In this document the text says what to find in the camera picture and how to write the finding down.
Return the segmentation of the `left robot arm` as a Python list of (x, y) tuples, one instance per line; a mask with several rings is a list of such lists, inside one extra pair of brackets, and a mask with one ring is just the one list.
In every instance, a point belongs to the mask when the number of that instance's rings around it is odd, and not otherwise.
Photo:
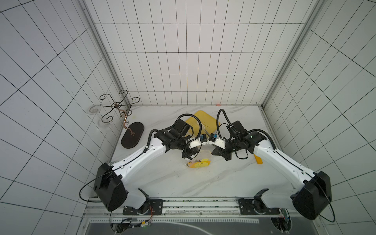
[(149, 196), (142, 189), (127, 189), (131, 178), (153, 160), (165, 155), (170, 150), (179, 150), (186, 159), (192, 159), (199, 152), (197, 146), (187, 138), (186, 127), (176, 129), (153, 129), (149, 133), (145, 147), (129, 157), (99, 166), (94, 180), (94, 192), (107, 211), (112, 212), (121, 206), (131, 207), (144, 213), (150, 205)]

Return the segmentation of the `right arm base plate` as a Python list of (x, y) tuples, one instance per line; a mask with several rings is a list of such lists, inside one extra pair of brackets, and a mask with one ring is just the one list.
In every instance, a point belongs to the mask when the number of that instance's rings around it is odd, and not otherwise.
[(279, 209), (267, 208), (261, 200), (240, 198), (238, 200), (241, 215), (279, 215)]

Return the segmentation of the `clear resealable zip bag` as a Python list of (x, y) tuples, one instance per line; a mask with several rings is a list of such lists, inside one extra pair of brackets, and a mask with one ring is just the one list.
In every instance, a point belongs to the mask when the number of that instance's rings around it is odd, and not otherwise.
[(187, 167), (189, 168), (200, 168), (200, 167), (208, 167), (211, 161), (209, 159), (200, 159), (195, 161), (189, 161), (187, 163)]

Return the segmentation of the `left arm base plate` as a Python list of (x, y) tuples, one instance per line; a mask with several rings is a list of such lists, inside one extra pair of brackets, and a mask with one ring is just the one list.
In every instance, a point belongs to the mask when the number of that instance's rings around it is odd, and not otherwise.
[(145, 203), (139, 208), (125, 206), (123, 209), (123, 215), (161, 215), (163, 210), (162, 199), (147, 199)]

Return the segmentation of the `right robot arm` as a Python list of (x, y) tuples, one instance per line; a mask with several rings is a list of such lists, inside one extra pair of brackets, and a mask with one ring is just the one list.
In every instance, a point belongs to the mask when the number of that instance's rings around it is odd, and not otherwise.
[(253, 197), (254, 208), (259, 214), (266, 209), (289, 209), (315, 220), (332, 201), (330, 177), (323, 171), (314, 172), (284, 154), (264, 131), (240, 134), (228, 142), (218, 138), (213, 145), (213, 156), (229, 161), (233, 154), (245, 150), (270, 164), (290, 182), (291, 189), (265, 188)]

